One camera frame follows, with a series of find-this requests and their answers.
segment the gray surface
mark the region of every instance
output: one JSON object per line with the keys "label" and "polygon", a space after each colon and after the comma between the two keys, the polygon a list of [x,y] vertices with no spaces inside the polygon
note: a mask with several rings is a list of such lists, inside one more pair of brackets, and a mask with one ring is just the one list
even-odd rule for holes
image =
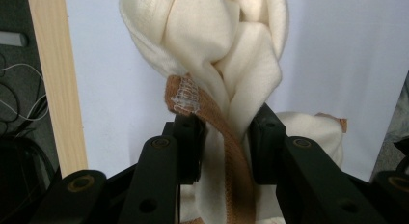
{"label": "gray surface", "polygon": [[[39,54],[34,35],[33,24],[27,0],[0,0],[0,31],[22,33],[28,38],[25,47],[0,44],[0,69],[17,63],[25,63],[41,71]],[[44,94],[44,87],[40,78],[26,67],[16,67],[12,70],[0,72],[0,82],[8,85],[17,94],[21,115],[26,116],[37,97]],[[0,99],[16,109],[16,103],[11,93],[0,86]],[[0,104],[0,120],[10,120],[15,114],[3,104]],[[9,131],[19,126],[23,120],[9,123]],[[33,122],[21,135],[34,140],[49,157],[54,170],[58,166],[49,115],[40,121]],[[0,122],[0,136],[4,132],[4,123]]]}
{"label": "gray surface", "polygon": [[372,177],[381,171],[395,170],[403,158],[404,154],[392,142],[384,142],[373,168]]}

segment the metal screw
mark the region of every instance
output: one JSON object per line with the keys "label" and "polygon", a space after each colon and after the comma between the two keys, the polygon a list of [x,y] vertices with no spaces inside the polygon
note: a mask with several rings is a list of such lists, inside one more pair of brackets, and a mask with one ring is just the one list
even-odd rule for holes
{"label": "metal screw", "polygon": [[165,138],[155,139],[150,143],[150,145],[156,149],[166,148],[168,147],[169,144],[170,144],[170,141]]}
{"label": "metal screw", "polygon": [[311,146],[310,141],[307,141],[305,139],[295,139],[292,143],[295,146],[297,146],[299,148],[304,148],[304,149],[309,148]]}
{"label": "metal screw", "polygon": [[71,183],[68,184],[67,189],[69,192],[77,193],[81,191],[85,191],[94,185],[95,179],[91,175],[84,175],[72,180]]}

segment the screw hole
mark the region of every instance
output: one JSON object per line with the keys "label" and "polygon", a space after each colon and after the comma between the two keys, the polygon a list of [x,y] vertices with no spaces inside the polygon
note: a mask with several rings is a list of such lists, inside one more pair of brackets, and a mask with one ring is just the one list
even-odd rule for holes
{"label": "screw hole", "polygon": [[139,210],[143,213],[150,213],[156,210],[157,202],[154,199],[145,199],[139,205]]}
{"label": "screw hole", "polygon": [[72,193],[81,192],[87,190],[94,185],[95,179],[91,175],[84,175],[79,178],[74,179],[68,184],[68,191]]}
{"label": "screw hole", "polygon": [[305,139],[295,139],[292,143],[299,148],[309,148],[311,146],[311,143]]}
{"label": "screw hole", "polygon": [[343,210],[350,212],[350,213],[356,213],[359,210],[355,202],[348,198],[343,198],[343,199],[338,200],[338,205]]}
{"label": "screw hole", "polygon": [[166,138],[158,138],[150,142],[150,145],[152,147],[155,147],[156,149],[164,149],[168,147],[169,144],[170,144],[170,141]]}

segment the black equipment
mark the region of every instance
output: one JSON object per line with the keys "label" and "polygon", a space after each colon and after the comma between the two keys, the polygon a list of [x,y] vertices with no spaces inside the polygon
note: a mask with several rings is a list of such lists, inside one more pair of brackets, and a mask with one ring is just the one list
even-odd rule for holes
{"label": "black equipment", "polygon": [[[408,175],[382,172],[372,183],[346,175],[315,141],[287,137],[267,105],[249,131],[255,182],[277,185],[286,223],[409,222]],[[203,138],[198,118],[177,115],[136,165],[108,180],[83,170],[54,185],[30,223],[178,223],[179,186],[200,178]]]}

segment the soft fabric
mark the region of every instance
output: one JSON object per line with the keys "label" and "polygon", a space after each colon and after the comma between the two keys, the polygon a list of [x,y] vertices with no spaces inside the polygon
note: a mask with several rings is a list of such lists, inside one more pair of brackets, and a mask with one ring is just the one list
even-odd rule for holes
{"label": "soft fabric", "polygon": [[[274,186],[251,184],[246,132],[281,81],[286,0],[121,0],[120,8],[140,53],[168,78],[169,109],[207,122],[202,176],[182,187],[181,220],[281,223],[271,219],[281,215]],[[288,135],[312,138],[341,164],[337,122],[279,118]]]}

